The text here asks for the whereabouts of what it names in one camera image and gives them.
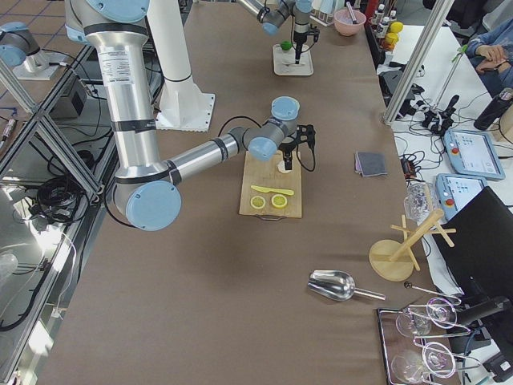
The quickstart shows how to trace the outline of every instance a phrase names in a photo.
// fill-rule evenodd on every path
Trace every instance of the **blue joint cap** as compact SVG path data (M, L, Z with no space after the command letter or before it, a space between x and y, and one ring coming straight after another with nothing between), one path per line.
M299 113L299 102L290 96L280 96L271 104L271 114L279 120L294 120Z
M87 0L96 12L115 22L138 22L146 16L150 0Z
M70 26L66 26L66 33L67 37L72 42L87 44L88 46L90 45L86 39L86 35L82 31L71 28Z
M249 142L248 150L258 160L267 161L273 157L278 147L269 138L259 136Z
M178 217L182 198L178 189L165 180L138 187L128 199L127 218L135 227L156 231L169 226Z
M278 33L278 27L275 26L274 24L271 24L270 22L263 23L262 24L262 29L269 36L274 36L275 34Z
M26 55L17 47L0 46L0 58L8 67L17 67L25 61Z
M312 0L296 0L296 8L309 14L312 11Z
M16 30L28 30L28 26L24 22L7 22L3 26L0 26L0 30L4 32L14 32Z

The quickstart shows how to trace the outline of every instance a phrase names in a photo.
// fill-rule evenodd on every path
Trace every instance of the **bowl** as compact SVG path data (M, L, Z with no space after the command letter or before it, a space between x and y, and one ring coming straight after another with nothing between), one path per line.
M338 33L342 36L353 36L363 28L363 25L367 20L366 16L362 12L358 10L354 10L353 12L356 17L357 24L353 24L353 20L351 20L349 11L346 8L335 12L335 29L337 29Z

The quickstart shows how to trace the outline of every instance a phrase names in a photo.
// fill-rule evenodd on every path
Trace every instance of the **wooden cutting board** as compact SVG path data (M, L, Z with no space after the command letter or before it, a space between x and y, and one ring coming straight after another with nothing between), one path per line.
M242 176L242 191L240 192L239 214L241 215L262 215L272 217L301 218L301 165L297 161L297 155L293 155L292 171L283 174L278 171L278 163L283 160L281 152L277 152L268 162L255 159L249 152L246 152L244 162L244 175ZM258 192L251 189L256 184L262 187L289 188L294 191L293 196L286 196L287 206L277 209L271 205L271 197L274 192ZM265 207L254 209L251 198L260 195L265 199Z

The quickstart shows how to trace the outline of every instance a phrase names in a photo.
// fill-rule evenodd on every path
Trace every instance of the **yellow knife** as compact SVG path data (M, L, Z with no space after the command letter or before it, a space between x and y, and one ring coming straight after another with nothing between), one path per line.
M251 188L259 193L278 193L283 195L294 195L294 190L289 190L288 188L271 188L271 187L262 187L256 186L254 184L251 185Z

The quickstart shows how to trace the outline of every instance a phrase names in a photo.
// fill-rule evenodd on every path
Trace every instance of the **round wooden base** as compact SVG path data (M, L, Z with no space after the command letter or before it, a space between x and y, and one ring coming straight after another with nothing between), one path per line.
M401 243L384 239L372 245L369 251L370 265L376 273L388 281L405 281L414 271L414 263L405 253L397 261L390 261L390 256L401 247Z

